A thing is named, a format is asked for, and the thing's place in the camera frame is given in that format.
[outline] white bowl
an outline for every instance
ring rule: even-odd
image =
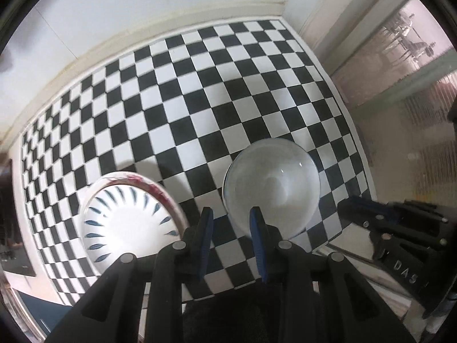
[[[282,238],[301,233],[316,211],[320,181],[316,164],[294,142],[263,139],[248,146],[229,167],[223,201],[232,224],[250,236],[249,212],[259,206]]]
[[[77,221],[79,237],[94,267],[103,273],[123,253],[156,254],[181,238],[184,213],[157,183],[117,171],[86,192]]]

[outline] bolt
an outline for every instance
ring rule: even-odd
[[[130,263],[133,260],[134,256],[132,253],[125,253],[121,255],[122,263]]]
[[[173,249],[175,249],[175,250],[185,249],[186,246],[187,246],[187,244],[184,241],[173,242]]]
[[[330,258],[335,262],[342,262],[344,260],[344,255],[339,252],[333,252],[330,254]]]
[[[292,243],[290,241],[287,241],[287,240],[281,240],[281,241],[278,242],[278,246],[281,249],[287,250],[287,249],[290,249],[292,247]]]

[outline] black and white checkered mat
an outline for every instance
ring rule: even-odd
[[[191,224],[204,206],[219,217],[205,282],[184,288],[187,300],[258,277],[251,241],[232,228],[220,197],[227,168],[250,143],[287,138],[316,162],[321,199],[296,243],[311,251],[341,232],[337,202],[369,195],[363,151],[302,45],[279,20],[187,31],[107,63],[43,110],[23,134],[24,195],[63,303],[99,275],[73,217],[87,187],[115,170],[160,182]]]

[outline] bowl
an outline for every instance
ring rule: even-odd
[[[265,222],[291,239],[305,230],[317,209],[320,181],[309,154],[282,138],[255,142],[230,165],[223,202],[232,224],[250,236],[249,212],[262,210]]]
[[[114,172],[86,192],[79,237],[94,267],[104,272],[123,253],[156,254],[181,239],[188,222],[159,184],[136,173]]]

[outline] white wall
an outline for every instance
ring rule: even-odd
[[[24,107],[65,66],[119,33],[176,13],[264,2],[285,2],[283,16],[300,31],[317,1],[41,0],[0,59],[0,104],[7,107],[7,112],[0,113],[0,140]]]

